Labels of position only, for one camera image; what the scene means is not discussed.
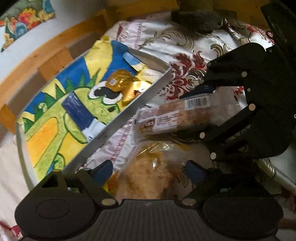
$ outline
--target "colorful painting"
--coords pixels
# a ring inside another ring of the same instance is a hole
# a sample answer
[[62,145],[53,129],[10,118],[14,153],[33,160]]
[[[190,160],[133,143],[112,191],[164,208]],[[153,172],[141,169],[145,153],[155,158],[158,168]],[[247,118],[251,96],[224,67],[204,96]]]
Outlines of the colorful painting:
[[53,16],[54,9],[50,0],[19,0],[0,17],[0,26],[5,27],[5,43],[1,52],[29,30]]
[[[91,123],[107,125],[124,108],[123,95],[105,84],[119,69],[136,74],[123,57],[127,51],[117,41],[97,41],[43,87],[18,118],[38,180],[53,169],[63,169],[87,145],[90,140],[83,129],[91,128]],[[67,107],[71,98],[79,106]]]

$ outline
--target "yellow wrapper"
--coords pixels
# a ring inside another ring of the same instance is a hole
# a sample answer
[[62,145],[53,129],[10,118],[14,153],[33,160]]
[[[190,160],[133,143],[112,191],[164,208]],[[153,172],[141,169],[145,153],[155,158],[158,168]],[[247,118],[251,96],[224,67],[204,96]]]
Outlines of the yellow wrapper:
[[136,80],[129,71],[125,69],[119,69],[110,75],[106,82],[106,87],[117,93],[122,91],[125,87],[129,86],[130,83]]
[[148,89],[150,85],[151,83],[149,83],[148,81],[135,81],[133,83],[130,83],[129,86],[127,86],[122,92],[123,103],[128,104],[137,96],[139,96],[142,92]]

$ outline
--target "brown logo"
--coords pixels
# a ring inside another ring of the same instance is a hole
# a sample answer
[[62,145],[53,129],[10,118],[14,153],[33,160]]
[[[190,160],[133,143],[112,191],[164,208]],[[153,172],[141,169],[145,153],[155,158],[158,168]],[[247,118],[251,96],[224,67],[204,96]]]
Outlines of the brown logo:
[[151,126],[154,126],[154,124],[155,124],[155,119],[148,120],[148,121],[146,121],[144,128],[149,128]]

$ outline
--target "transparent plastic bag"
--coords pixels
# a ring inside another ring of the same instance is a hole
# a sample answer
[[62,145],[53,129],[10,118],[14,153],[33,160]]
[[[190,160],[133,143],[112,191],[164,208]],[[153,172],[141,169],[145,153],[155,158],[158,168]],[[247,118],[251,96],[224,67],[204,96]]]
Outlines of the transparent plastic bag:
[[185,129],[198,131],[209,124],[221,125],[241,110],[232,90],[229,90],[219,88],[213,94],[199,94],[140,110],[136,115],[136,130],[140,134],[151,135]]
[[186,158],[170,142],[147,141],[139,144],[125,167],[108,181],[110,193],[122,199],[169,199],[172,184],[182,173]]

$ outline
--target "silver screw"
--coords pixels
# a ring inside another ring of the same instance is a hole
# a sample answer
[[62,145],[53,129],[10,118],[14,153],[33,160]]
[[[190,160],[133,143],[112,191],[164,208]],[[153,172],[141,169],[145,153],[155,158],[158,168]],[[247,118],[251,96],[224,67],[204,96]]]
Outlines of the silver screw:
[[116,203],[116,200],[113,198],[105,198],[102,200],[102,204],[105,206],[112,206]]
[[256,109],[256,106],[254,105],[254,104],[250,104],[249,105],[249,110],[250,111],[253,111],[253,110],[255,110]]
[[216,154],[215,152],[212,152],[211,155],[210,155],[210,158],[211,158],[212,160],[215,160],[216,157],[217,157],[217,154]]
[[196,204],[196,201],[192,198],[185,198],[182,200],[182,203],[186,206],[193,206],[194,204]]
[[205,133],[204,132],[201,132],[200,133],[200,139],[204,139],[204,137],[205,137]]
[[244,78],[245,78],[247,75],[248,75],[248,73],[247,73],[247,72],[245,72],[245,71],[243,71],[243,72],[242,72],[242,77],[244,77]]

